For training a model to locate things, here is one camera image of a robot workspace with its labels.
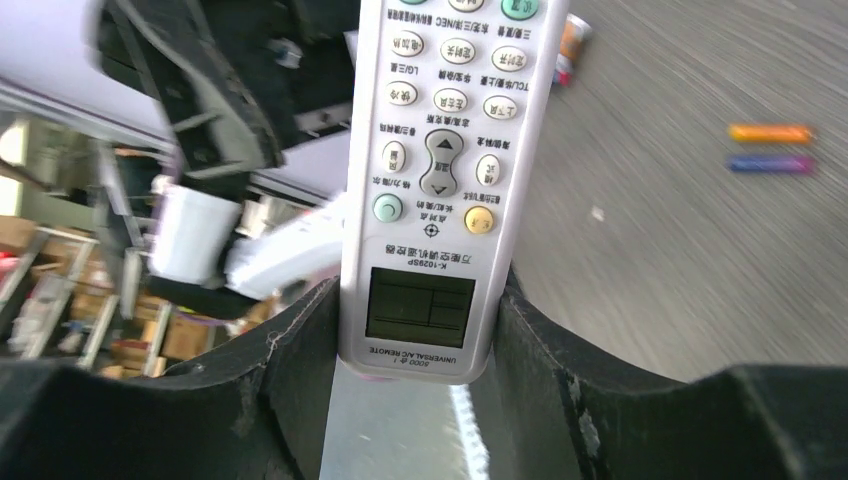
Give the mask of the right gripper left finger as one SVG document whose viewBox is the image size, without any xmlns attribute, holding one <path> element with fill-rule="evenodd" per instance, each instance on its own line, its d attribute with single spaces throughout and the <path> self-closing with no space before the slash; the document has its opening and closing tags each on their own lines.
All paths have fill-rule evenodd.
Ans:
<svg viewBox="0 0 848 480">
<path fill-rule="evenodd" d="M 316 479 L 339 284 L 157 378 L 58 361 L 1 365 L 5 479 Z"/>
</svg>

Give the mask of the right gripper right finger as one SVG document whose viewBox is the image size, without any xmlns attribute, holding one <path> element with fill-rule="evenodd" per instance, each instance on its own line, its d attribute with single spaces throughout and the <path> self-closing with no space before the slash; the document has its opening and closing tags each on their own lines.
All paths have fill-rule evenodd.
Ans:
<svg viewBox="0 0 848 480">
<path fill-rule="evenodd" d="M 737 365 L 691 383 L 541 313 L 510 277 L 470 387 L 493 479 L 843 479 L 847 371 Z"/>
</svg>

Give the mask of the small white remote control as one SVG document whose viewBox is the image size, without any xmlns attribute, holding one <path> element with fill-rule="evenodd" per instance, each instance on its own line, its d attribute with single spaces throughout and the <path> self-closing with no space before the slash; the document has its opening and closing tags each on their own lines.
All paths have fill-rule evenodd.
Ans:
<svg viewBox="0 0 848 480">
<path fill-rule="evenodd" d="M 565 1 L 365 1 L 338 350 L 369 376 L 486 366 Z"/>
</svg>

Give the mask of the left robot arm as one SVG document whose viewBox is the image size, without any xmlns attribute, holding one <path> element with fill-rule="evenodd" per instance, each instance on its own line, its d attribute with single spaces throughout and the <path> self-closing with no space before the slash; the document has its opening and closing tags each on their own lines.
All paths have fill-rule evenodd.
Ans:
<svg viewBox="0 0 848 480">
<path fill-rule="evenodd" d="M 348 133 L 356 1 L 103 1 L 102 70 L 155 100 L 176 171 L 148 258 L 152 295 L 234 320 L 262 300 L 227 277 L 253 175 Z"/>
</svg>

